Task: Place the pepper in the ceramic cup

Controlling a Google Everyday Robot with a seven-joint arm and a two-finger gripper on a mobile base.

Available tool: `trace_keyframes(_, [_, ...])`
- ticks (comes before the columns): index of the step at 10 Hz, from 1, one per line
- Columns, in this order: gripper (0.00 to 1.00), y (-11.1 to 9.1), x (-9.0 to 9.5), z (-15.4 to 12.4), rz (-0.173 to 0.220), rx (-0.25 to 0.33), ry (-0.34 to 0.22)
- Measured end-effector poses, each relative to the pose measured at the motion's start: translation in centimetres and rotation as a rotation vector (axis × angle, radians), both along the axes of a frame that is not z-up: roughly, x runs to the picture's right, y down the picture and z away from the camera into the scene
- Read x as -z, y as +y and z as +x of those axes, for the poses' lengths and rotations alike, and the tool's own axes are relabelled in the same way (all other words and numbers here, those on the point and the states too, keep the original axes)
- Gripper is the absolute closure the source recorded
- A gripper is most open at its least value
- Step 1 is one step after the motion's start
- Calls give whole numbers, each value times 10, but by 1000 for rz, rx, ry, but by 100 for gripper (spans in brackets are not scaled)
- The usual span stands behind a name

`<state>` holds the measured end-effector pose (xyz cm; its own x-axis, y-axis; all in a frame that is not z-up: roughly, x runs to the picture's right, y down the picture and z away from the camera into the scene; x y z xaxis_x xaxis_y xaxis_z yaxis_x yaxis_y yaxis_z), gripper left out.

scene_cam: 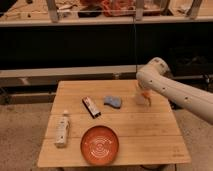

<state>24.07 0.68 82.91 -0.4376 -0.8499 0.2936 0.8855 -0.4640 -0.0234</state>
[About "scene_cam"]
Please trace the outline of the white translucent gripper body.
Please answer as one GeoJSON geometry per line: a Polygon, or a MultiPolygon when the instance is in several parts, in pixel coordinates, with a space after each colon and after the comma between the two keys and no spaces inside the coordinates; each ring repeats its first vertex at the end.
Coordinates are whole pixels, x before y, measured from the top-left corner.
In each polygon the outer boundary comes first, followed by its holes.
{"type": "Polygon", "coordinates": [[[139,105],[150,105],[151,95],[149,90],[142,89],[138,84],[135,85],[134,99],[139,105]]]}

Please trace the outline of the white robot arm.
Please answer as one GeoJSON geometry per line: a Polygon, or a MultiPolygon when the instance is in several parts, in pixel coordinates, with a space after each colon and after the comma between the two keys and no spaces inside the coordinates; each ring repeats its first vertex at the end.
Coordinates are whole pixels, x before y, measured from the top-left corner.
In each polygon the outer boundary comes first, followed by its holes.
{"type": "Polygon", "coordinates": [[[213,125],[213,93],[165,77],[168,70],[169,66],[162,58],[152,58],[136,73],[140,88],[156,91],[213,125]]]}

